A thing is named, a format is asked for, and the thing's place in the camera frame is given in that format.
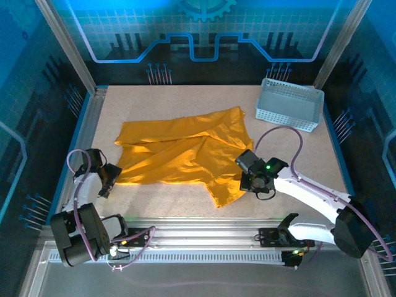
gear logo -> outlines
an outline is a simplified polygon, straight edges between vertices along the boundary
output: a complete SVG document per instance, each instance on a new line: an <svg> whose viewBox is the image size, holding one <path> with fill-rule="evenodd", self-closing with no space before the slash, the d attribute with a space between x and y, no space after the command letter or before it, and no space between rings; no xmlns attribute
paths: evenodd
<svg viewBox="0 0 396 297"><path fill-rule="evenodd" d="M208 19L214 21L216 17L223 17L224 12L230 12L230 7L236 4L236 0L177 0L175 4L187 18L206 22Z"/></svg>
<svg viewBox="0 0 396 297"><path fill-rule="evenodd" d="M37 17L34 0L0 0L0 8L5 8L22 30L28 30Z"/></svg>

beige speckled surface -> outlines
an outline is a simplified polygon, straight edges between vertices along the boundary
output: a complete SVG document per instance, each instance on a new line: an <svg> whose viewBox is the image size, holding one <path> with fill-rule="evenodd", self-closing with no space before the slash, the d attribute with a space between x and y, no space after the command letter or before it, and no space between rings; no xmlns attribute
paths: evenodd
<svg viewBox="0 0 396 297"><path fill-rule="evenodd" d="M101 111L92 147L102 149L108 161L117 164L121 147L114 144L124 121L173 119L211 113L240 106L246 129L255 141L275 125L255 118L259 86L110 86ZM303 151L296 169L317 182L345 191L327 127L323 121L312 132L302 132ZM278 130L261 143L257 154L290 163L298 148L292 131ZM216 209L204 186L193 184L115 185L110 197L98 199L100 215L120 213L131 217L251 217L283 218L290 212L321 216L302 202L281 193L259 201L247 193L236 202Z"/></svg>

orange cloth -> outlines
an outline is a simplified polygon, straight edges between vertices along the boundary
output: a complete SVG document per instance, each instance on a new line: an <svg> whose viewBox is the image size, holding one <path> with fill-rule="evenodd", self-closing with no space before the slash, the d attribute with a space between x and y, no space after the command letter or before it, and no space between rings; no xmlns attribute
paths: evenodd
<svg viewBox="0 0 396 297"><path fill-rule="evenodd" d="M166 121L125 122L118 184L204 183L217 207L234 202L242 170L235 164L252 149L240 107Z"/></svg>

cable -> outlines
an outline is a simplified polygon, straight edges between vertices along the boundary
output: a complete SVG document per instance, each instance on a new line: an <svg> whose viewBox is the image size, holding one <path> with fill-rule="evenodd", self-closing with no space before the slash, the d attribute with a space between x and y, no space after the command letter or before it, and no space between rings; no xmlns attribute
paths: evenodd
<svg viewBox="0 0 396 297"><path fill-rule="evenodd" d="M70 171L72 171L73 174L75 173L75 171L71 168L69 159L70 159L71 155L73 153L76 153L76 152L82 152L83 154L85 154L87 156L88 167L87 167L86 172L84 173L84 176L81 179L81 182L79 182L79 184L78 184L78 186L77 186L77 188L75 189L75 192L74 192L74 198L73 198L73 200L74 200L73 201L74 220L75 220L75 224L77 225L77 229L80 231L80 235L82 237L82 241L84 242L85 247L87 248L87 251L89 253L89 256L90 256L91 260L96 262L98 259L93 254L91 245L90 245L90 243L88 241L88 238L87 238L87 235L85 234L85 231L82 228L82 224L81 224L81 221L80 221L79 213L77 211L80 188L83 185L83 183L85 182L85 180L87 179L88 175L90 174L89 171L91 170L91 157L89 156L89 154L88 154L88 152L86 150L81 150L79 148L77 148L75 150L72 150L70 153L68 153L67 157L66 157L66 163L67 163L67 167L69 167Z"/></svg>
<svg viewBox="0 0 396 297"><path fill-rule="evenodd" d="M268 198L260 198L259 197L259 193L258 192L255 192L255 193L256 193L256 198L257 199L259 199L261 201L268 201L268 200L271 200L272 198L275 197L275 195L277 194L277 191L275 189L273 189L273 195L271 197L268 197Z"/></svg>
<svg viewBox="0 0 396 297"><path fill-rule="evenodd" d="M298 135L299 138L299 147L298 150L296 152L296 154L294 155L293 159L291 159L291 163L290 163L290 170L291 173L293 175L293 177L300 183L305 184L307 187L310 187L311 189L318 191L324 195L329 196L330 198L334 199L337 202L342 203L345 207L349 207L362 221L363 223L366 224L366 226L371 230L371 232L374 234L374 236L378 239L378 241L381 243L381 246L384 248L387 257L383 256L382 254L379 254L377 251L373 251L372 249L369 249L369 251L374 252L375 254L377 254L378 257L389 261L389 262L393 262L394 257L392 255L392 252L390 251L389 247L386 245L385 241L382 239L382 236L378 233L378 231L375 229L375 227L369 222L369 220L358 210L356 209L353 205L351 205L350 203L348 203L347 201L343 200L342 198L340 198L339 196L325 190L322 189L319 186L316 186L315 184L311 184L308 181L303 180L302 178L300 178L296 171L295 171L295 161L299 155L299 153L301 152L301 149L303 148L303 137L301 136L301 133L293 128L293 127L289 127L289 126L278 126L272 129L269 129L267 132L265 132L264 134L261 135L261 137L259 138L259 140L257 141L256 146L254 147L254 152L256 152L257 148L259 147L259 144L261 142L261 140L270 132L277 130L277 129L289 129L292 130L294 132L296 132L296 134Z"/></svg>
<svg viewBox="0 0 396 297"><path fill-rule="evenodd" d="M114 259L114 257L113 257L111 260L114 260L114 261L123 260L123 259L129 258L129 257L131 256L131 254L128 253L128 252L120 252L120 251L118 251L118 252L119 252L120 254L125 254L126 256L121 257L121 258L115 258L115 259Z"/></svg>
<svg viewBox="0 0 396 297"><path fill-rule="evenodd" d="M320 253L322 247L323 247L323 242L321 242L321 243L319 244L319 246L317 247L317 249L316 249L316 251L315 251L315 254L304 264L304 266L305 266L305 265L308 265L309 263L311 263L311 262L317 257L317 255L319 255L319 253Z"/></svg>
<svg viewBox="0 0 396 297"><path fill-rule="evenodd" d="M113 240L113 242L124 241L124 240L129 241L129 240L132 240L132 239L134 239L136 237L139 237L140 235L142 235L142 234L144 234L144 233L146 233L147 231L150 231L150 230L152 230L152 233L151 233L149 239L147 240L146 244L139 251L139 253L135 256L135 258L133 258L133 260L130 261L130 263L125 264L125 265L120 265L119 267L116 267L114 264L113 264L113 266L110 265L110 263L107 261L107 265L109 265L113 270L122 270L122 269L125 269L125 268L131 266L134 262L136 262L141 257L143 252L147 249L147 247L149 246L151 240L153 239L154 233L155 233L155 230L156 230L155 226L151 226L150 228L147 228L147 229L145 229L145 230L143 230L143 231L141 231L141 232L139 232L139 233L137 233L135 235L128 236L126 238L122 238L122 239L118 238L118 239Z"/></svg>
<svg viewBox="0 0 396 297"><path fill-rule="evenodd" d="M124 255L131 255L130 252L121 252L121 251L117 251L117 253L124 254Z"/></svg>
<svg viewBox="0 0 396 297"><path fill-rule="evenodd" d="M105 167L107 165L107 158L106 158L105 154L101 150L99 150L99 152L101 153L103 158L105 158L105 164L102 165L102 167Z"/></svg>

robotic arm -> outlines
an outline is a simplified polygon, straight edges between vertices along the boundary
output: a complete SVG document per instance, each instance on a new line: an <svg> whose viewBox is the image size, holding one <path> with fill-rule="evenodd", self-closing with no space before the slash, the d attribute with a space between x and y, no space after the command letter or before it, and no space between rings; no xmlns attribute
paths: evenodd
<svg viewBox="0 0 396 297"><path fill-rule="evenodd" d="M103 164L98 149L91 148L84 153L87 156L83 156L83 165L74 173L72 196L62 211L51 218L51 229L66 267L111 253L112 242L122 241L129 232L122 216L100 218L93 205L97 197L109 196L121 169L107 162ZM277 191L282 192L324 216L312 219L291 213L277 228L259 230L262 246L274 247L276 243L281 247L304 248L308 244L313 246L314 241L321 241L335 244L345 254L360 258L376 238L373 230L362 221L363 215L365 220L372 222L362 199L357 201L348 193L306 178L277 158L265 162L250 150L235 162L243 171L242 191L254 192L257 197L270 191L273 196Z"/></svg>
<svg viewBox="0 0 396 297"><path fill-rule="evenodd" d="M268 162L247 150L236 159L243 170L241 190L259 193L276 191L288 194L323 214L323 219L307 219L291 213L278 227L276 238L283 238L285 245L305 239L335 244L345 254L360 258L375 236L347 204L353 205L368 220L361 202L347 193L325 187L294 171L277 158Z"/></svg>

